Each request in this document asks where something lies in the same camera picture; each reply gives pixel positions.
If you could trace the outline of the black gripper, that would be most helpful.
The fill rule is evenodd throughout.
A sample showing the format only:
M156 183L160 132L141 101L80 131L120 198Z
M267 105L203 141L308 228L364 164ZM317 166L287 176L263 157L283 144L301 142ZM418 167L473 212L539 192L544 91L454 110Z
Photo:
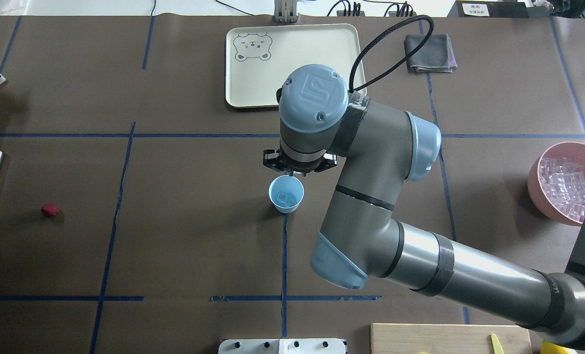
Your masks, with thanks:
M296 160L286 155L282 149L266 149L263 151L263 165L271 170L284 173L286 176L306 177L308 173L320 173L330 170L338 165L338 156L335 154L323 154L310 161Z

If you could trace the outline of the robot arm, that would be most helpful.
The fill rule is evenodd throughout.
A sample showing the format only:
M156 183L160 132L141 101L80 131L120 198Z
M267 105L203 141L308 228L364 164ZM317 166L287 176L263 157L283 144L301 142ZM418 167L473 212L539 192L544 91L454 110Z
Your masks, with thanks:
M430 172L440 152L433 123L349 92L334 69L313 63L277 91L280 147L264 165L284 173L342 168L311 255L313 271L344 289L385 278L585 351L585 220L566 269L512 264L393 219L405 181Z

